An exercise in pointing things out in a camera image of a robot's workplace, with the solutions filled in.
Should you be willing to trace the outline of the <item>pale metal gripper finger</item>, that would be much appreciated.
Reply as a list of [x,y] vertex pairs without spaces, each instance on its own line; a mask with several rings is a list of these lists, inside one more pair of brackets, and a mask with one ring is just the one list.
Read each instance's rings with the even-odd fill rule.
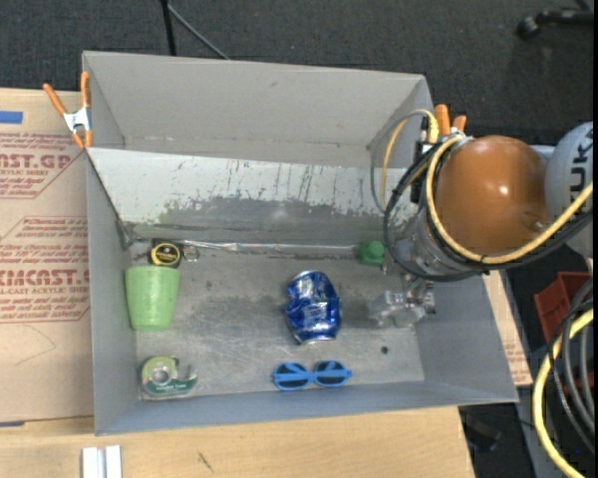
[[382,313],[378,316],[377,325],[379,328],[405,328],[413,327],[420,320],[425,318],[425,312],[414,309],[403,309],[389,313]]
[[385,291],[369,303],[370,314],[391,314],[402,310],[406,304],[403,293]]

